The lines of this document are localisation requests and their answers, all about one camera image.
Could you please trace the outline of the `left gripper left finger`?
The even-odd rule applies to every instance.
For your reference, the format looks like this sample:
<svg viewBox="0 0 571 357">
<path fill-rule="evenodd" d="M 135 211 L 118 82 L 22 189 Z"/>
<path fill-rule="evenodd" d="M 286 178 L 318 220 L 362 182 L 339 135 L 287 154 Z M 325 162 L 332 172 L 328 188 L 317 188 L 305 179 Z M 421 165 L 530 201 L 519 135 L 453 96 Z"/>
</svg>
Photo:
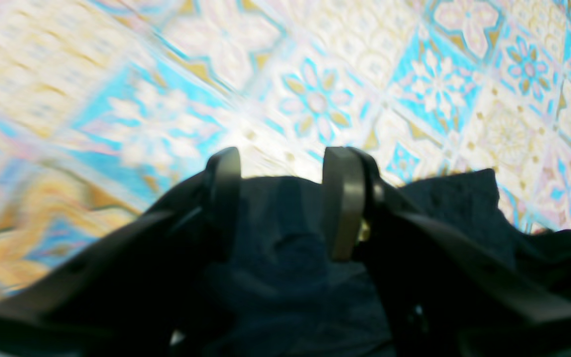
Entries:
<svg viewBox="0 0 571 357">
<path fill-rule="evenodd" d="M 229 147 L 146 213 L 0 300 L 0 357 L 167 357 L 184 301 L 229 259 L 241 186 Z"/>
</svg>

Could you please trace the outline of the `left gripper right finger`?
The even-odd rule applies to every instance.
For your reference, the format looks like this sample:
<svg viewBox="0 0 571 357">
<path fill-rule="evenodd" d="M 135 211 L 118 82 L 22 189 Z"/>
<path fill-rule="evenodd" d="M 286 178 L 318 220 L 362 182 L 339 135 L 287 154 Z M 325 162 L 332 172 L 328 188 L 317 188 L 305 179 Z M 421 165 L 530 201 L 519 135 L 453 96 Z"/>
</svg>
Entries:
<svg viewBox="0 0 571 357">
<path fill-rule="evenodd" d="M 327 147 L 323 227 L 335 262 L 364 264 L 399 357 L 571 357 L 571 301 L 426 217 L 376 161 Z"/>
</svg>

